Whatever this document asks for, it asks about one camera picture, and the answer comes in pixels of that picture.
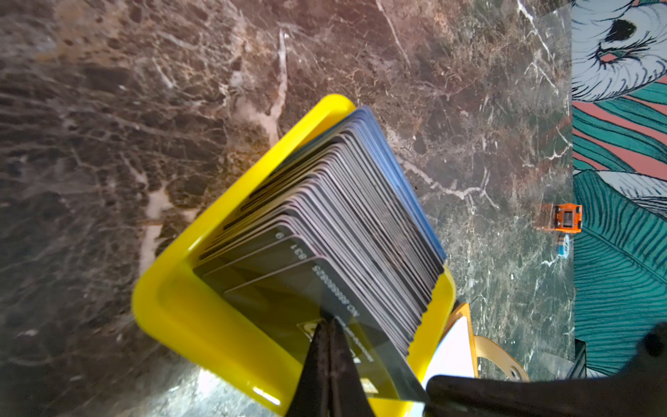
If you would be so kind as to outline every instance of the yellow plastic tray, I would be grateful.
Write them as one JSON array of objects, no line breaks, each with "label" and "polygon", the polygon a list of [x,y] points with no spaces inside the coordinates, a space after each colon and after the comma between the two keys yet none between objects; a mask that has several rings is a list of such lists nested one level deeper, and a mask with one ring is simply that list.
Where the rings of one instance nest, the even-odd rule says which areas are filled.
[{"label": "yellow plastic tray", "polygon": [[[169,245],[141,276],[132,297],[137,323],[149,335],[281,415],[291,402],[301,364],[204,284],[192,268],[198,248],[207,246],[224,220],[289,154],[353,110],[354,104],[341,95],[324,97]],[[436,351],[455,294],[454,280],[445,267],[410,346],[408,363],[420,380]],[[371,405],[378,417],[402,417],[412,403],[374,398]]]}]

